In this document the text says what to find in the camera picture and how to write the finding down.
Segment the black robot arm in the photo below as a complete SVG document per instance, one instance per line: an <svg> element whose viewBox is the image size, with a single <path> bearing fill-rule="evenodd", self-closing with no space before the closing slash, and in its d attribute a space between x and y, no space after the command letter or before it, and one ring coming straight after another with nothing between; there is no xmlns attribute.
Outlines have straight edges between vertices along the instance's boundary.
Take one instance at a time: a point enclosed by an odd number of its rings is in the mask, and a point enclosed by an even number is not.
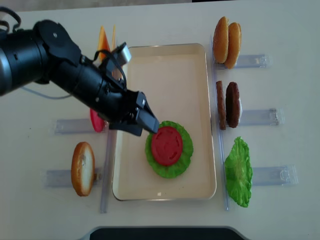
<svg viewBox="0 0 320 240"><path fill-rule="evenodd" d="M127 87L125 77L112 73L131 60L123 43L104 51L100 65L81 53L65 28L42 20L31 30L2 33L0 38L0 93L8 94L31 82L53 82L93 109L112 130L140 136L143 130L155 134L159 121L141 91Z"/></svg>

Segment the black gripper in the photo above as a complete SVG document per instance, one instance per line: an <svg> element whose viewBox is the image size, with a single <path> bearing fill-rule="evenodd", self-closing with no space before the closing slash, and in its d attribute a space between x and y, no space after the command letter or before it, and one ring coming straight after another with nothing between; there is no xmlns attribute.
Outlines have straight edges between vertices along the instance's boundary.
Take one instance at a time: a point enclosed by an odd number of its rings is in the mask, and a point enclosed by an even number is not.
<svg viewBox="0 0 320 240"><path fill-rule="evenodd" d="M110 130L119 130L140 137L143 129L157 133L159 121L151 111L145 94L141 91L110 91L102 86L89 87L90 107L107 120Z"/></svg>

